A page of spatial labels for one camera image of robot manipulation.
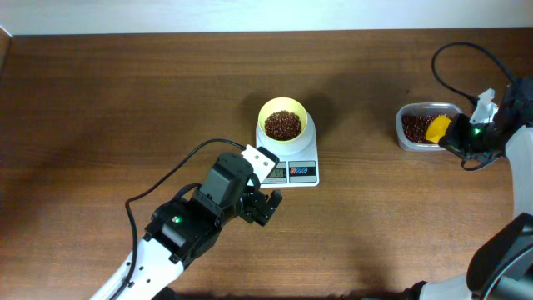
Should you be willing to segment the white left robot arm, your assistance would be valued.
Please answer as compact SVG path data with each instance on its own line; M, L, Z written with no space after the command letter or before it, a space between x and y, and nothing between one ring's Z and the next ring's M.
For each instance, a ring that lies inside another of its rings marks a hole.
M282 200L260 192L279 159L264 147L221 154L204 183L178 191L152 214L142 238L96 299L152 299L208 251L234 218L266 225Z

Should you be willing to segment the yellow plastic scoop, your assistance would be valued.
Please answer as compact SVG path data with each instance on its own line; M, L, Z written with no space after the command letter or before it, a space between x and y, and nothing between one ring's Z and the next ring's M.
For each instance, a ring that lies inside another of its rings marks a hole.
M438 144L439 141L446 135L446 130L451 124L451 119L446 115L437 116L428 126L426 130L426 140Z

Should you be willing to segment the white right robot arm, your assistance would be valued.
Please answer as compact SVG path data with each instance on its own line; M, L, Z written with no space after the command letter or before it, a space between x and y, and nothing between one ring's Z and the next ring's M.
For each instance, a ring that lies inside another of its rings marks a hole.
M437 117L426 139L484 168L499 158L511 166L513 219L480 247L466 273L416 283L404 299L532 299L532 80L511 82L499 106L481 97L473 114Z

